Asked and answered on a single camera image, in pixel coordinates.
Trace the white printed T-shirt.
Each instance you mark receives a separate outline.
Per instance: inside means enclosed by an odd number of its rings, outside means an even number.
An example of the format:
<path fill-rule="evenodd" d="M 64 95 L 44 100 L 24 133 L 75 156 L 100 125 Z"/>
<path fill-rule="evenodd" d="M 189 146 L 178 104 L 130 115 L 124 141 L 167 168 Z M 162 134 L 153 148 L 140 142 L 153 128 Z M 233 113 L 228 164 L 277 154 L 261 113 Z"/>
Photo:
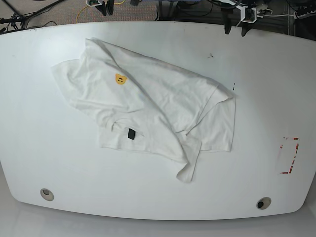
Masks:
<path fill-rule="evenodd" d="M 51 69 L 67 103 L 98 126 L 101 148 L 165 157 L 192 180 L 202 152 L 230 152 L 236 100 L 219 82 L 99 39 Z"/>

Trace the white power strip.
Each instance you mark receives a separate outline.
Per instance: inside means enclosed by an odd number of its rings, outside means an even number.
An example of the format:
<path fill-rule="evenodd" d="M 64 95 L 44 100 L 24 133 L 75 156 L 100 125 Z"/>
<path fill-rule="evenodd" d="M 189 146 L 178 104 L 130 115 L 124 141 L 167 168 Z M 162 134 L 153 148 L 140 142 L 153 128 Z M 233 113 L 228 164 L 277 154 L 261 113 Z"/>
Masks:
<path fill-rule="evenodd" d="M 316 9 L 312 7 L 299 8 L 294 13 L 295 19 L 304 19 L 316 15 Z"/>

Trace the black tripod stand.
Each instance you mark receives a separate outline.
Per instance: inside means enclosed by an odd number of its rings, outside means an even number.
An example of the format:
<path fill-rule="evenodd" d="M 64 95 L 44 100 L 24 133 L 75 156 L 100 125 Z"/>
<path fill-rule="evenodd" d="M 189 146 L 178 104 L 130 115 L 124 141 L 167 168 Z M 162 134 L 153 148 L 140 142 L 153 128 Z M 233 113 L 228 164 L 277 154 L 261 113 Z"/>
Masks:
<path fill-rule="evenodd" d="M 12 32 L 23 31 L 27 29 L 28 23 L 35 17 L 40 16 L 46 12 L 49 12 L 56 5 L 64 2 L 65 0 L 57 0 L 35 12 L 21 14 L 15 7 L 13 7 L 7 0 L 2 0 L 6 7 L 8 7 L 13 15 L 9 19 L 1 18 L 0 24 L 6 24 L 6 27 L 1 28 L 0 34 L 8 34 Z"/>

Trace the red tape rectangle marking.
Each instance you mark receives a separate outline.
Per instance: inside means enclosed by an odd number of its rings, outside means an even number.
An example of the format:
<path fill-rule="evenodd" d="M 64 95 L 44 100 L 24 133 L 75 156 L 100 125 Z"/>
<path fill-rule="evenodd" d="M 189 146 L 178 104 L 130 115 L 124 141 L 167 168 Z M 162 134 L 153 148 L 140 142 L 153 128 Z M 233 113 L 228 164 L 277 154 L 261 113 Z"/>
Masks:
<path fill-rule="evenodd" d="M 297 156 L 300 139 L 283 137 L 276 163 L 278 174 L 291 174 Z"/>

